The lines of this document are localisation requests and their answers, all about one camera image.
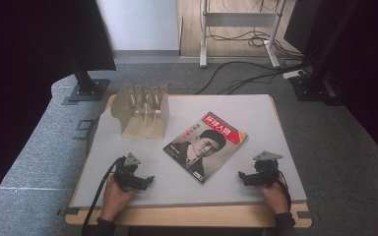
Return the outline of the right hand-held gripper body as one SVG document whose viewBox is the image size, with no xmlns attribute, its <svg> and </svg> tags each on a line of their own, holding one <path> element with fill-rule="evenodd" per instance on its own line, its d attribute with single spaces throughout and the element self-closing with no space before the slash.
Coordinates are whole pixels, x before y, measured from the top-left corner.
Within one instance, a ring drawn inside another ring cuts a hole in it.
<svg viewBox="0 0 378 236">
<path fill-rule="evenodd" d="M 279 178 L 280 154 L 269 151 L 262 151 L 253 157 L 255 161 L 254 168 L 256 174 L 253 176 L 252 183 L 254 186 L 265 185 L 270 187 Z"/>
</svg>

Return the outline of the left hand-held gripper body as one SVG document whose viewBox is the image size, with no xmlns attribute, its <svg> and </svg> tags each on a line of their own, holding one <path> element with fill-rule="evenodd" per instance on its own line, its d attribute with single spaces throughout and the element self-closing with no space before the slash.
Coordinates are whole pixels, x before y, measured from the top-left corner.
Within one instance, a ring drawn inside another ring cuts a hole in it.
<svg viewBox="0 0 378 236">
<path fill-rule="evenodd" d="M 144 178 L 134 175 L 140 163 L 141 161 L 132 152 L 129 152 L 126 156 L 119 157 L 114 162 L 113 177 L 122 191 L 137 190 L 139 185 L 146 183 Z"/>
</svg>

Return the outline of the person's right hand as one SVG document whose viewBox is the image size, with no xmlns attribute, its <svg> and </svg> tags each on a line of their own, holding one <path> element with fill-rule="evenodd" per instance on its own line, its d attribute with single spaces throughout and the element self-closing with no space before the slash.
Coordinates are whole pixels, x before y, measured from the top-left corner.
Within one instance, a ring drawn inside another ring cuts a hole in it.
<svg viewBox="0 0 378 236">
<path fill-rule="evenodd" d="M 259 186 L 258 190 L 263 196 L 265 203 L 273 211 L 274 214 L 289 212 L 289 207 L 287 199 L 284 195 L 284 190 L 279 184 L 274 183 L 270 187 Z"/>
</svg>

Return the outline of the person's left hand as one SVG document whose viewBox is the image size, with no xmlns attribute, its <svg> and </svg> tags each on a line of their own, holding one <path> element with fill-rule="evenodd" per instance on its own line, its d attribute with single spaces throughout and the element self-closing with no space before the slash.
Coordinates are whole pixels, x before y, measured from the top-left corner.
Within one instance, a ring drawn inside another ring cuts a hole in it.
<svg viewBox="0 0 378 236">
<path fill-rule="evenodd" d="M 106 221 L 113 221 L 115 216 L 129 204 L 136 193 L 137 191 L 134 189 L 124 192 L 116 183 L 113 175 L 110 174 L 105 184 L 100 218 Z"/>
</svg>

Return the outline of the grey table mat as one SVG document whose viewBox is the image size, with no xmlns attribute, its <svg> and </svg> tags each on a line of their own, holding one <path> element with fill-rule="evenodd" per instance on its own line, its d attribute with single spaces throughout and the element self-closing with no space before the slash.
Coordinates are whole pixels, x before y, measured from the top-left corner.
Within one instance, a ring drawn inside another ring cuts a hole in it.
<svg viewBox="0 0 378 236">
<path fill-rule="evenodd" d="M 267 94 L 171 95 L 169 119 L 162 140 L 128 139 L 121 134 L 119 120 L 105 110 L 99 117 L 94 143 L 73 199 L 75 207 L 92 204 L 108 167 L 119 157 L 133 153 L 140 161 L 135 174 L 152 176 L 154 182 L 137 194 L 133 207 L 209 206 L 259 203 L 255 189 L 245 186 L 238 173 L 255 171 L 253 157 L 262 151 L 279 154 L 279 170 L 295 202 L 306 195 L 288 149 L 273 99 Z M 163 148 L 183 134 L 205 114 L 213 112 L 247 140 L 237 150 L 225 146 L 204 160 L 207 182 L 200 184 Z"/>
</svg>

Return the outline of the magazine with portrait cover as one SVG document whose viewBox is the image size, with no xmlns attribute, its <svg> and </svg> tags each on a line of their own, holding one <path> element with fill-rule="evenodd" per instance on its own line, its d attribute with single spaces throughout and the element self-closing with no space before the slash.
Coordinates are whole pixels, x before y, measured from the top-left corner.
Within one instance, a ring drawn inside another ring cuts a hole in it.
<svg viewBox="0 0 378 236">
<path fill-rule="evenodd" d="M 204 185 L 247 140 L 245 132 L 208 112 L 163 151 Z"/>
</svg>

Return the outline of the translucent file rack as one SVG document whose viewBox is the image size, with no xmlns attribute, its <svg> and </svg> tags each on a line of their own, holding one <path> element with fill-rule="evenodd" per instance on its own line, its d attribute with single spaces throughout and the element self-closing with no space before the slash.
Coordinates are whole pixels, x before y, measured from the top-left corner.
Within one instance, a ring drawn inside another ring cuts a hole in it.
<svg viewBox="0 0 378 236">
<path fill-rule="evenodd" d="M 111 115 L 125 138 L 162 140 L 169 119 L 168 86 L 124 84 L 111 104 Z"/>
</svg>

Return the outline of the black metal stand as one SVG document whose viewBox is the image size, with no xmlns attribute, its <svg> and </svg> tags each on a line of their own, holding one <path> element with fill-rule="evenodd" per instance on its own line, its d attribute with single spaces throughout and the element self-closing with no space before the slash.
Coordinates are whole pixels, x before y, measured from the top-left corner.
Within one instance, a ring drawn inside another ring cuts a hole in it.
<svg viewBox="0 0 378 236">
<path fill-rule="evenodd" d="M 104 92 L 109 84 L 108 79 L 93 80 L 88 72 L 83 69 L 80 63 L 75 59 L 70 59 L 71 69 L 77 80 L 71 94 L 67 97 L 69 102 L 79 101 L 101 101 Z"/>
<path fill-rule="evenodd" d="M 303 55 L 309 72 L 290 79 L 299 101 L 340 104 L 336 77 L 337 53 L 360 0 L 297 0 L 284 38 Z"/>
</svg>

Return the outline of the white power strip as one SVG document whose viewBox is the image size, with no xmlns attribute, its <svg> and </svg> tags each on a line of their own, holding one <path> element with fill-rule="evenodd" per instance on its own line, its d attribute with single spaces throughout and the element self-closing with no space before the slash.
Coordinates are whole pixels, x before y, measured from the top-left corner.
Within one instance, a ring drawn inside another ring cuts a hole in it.
<svg viewBox="0 0 378 236">
<path fill-rule="evenodd" d="M 283 78 L 288 80 L 288 79 L 291 79 L 291 78 L 303 76 L 305 74 L 306 74 L 306 72 L 304 70 L 295 70 L 295 71 L 283 73 Z"/>
</svg>

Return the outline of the black curtain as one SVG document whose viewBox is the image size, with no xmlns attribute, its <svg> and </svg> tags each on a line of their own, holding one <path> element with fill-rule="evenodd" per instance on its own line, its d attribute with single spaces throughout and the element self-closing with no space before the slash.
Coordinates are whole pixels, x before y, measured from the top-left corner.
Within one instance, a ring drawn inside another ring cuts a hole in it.
<svg viewBox="0 0 378 236">
<path fill-rule="evenodd" d="M 76 67 L 115 67 L 96 0 L 0 0 L 0 183 Z"/>
<path fill-rule="evenodd" d="M 378 0 L 360 0 L 332 75 L 343 104 L 378 145 Z"/>
</svg>

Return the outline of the white metal desk frame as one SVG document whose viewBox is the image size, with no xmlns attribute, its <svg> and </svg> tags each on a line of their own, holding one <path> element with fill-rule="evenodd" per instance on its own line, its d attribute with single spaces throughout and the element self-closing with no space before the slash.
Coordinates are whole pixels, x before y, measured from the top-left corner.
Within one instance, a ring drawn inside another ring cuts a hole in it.
<svg viewBox="0 0 378 236">
<path fill-rule="evenodd" d="M 272 65 L 277 68 L 280 62 L 274 50 L 276 35 L 283 17 L 286 0 L 280 0 L 275 13 L 214 13 L 208 10 L 209 0 L 202 0 L 202 37 L 200 45 L 200 67 L 207 67 L 207 29 L 208 27 L 234 28 L 269 28 L 269 38 L 265 41 L 265 49 Z"/>
</svg>

